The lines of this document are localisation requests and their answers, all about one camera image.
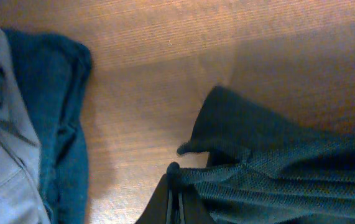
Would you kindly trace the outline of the navy folded garment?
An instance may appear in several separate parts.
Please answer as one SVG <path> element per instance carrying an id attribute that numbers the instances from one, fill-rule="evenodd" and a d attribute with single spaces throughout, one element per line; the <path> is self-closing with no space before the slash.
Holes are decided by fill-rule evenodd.
<path id="1" fill-rule="evenodd" d="M 39 192 L 51 223 L 84 223 L 88 154 L 80 123 L 92 59 L 58 34 L 7 29 L 17 84 L 40 139 Z"/>

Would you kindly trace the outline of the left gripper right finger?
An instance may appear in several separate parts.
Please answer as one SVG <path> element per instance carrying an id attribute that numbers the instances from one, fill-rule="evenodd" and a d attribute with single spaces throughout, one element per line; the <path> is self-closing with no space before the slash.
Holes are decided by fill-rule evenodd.
<path id="1" fill-rule="evenodd" d="M 177 217 L 179 224 L 215 224 L 192 185 L 178 193 Z"/>

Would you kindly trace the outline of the black t-shirt with logo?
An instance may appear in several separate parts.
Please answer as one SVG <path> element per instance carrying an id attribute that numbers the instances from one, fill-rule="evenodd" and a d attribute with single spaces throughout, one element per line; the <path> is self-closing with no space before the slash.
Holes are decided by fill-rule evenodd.
<path id="1" fill-rule="evenodd" d="M 177 152 L 209 154 L 167 174 L 217 223 L 355 223 L 355 134 L 298 126 L 216 86 Z"/>

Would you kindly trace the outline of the grey folded garment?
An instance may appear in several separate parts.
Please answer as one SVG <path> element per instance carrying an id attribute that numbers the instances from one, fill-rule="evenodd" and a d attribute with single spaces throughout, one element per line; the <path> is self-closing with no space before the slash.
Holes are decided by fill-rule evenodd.
<path id="1" fill-rule="evenodd" d="M 0 223 L 49 223 L 38 190 L 40 150 L 0 29 Z"/>

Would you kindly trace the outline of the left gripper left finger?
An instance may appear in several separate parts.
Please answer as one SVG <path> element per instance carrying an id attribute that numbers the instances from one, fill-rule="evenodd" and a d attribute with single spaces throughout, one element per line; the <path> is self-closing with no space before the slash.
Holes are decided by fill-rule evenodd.
<path id="1" fill-rule="evenodd" d="M 169 187 L 167 174 L 164 174 L 136 224 L 171 224 L 172 205 L 172 189 Z"/>

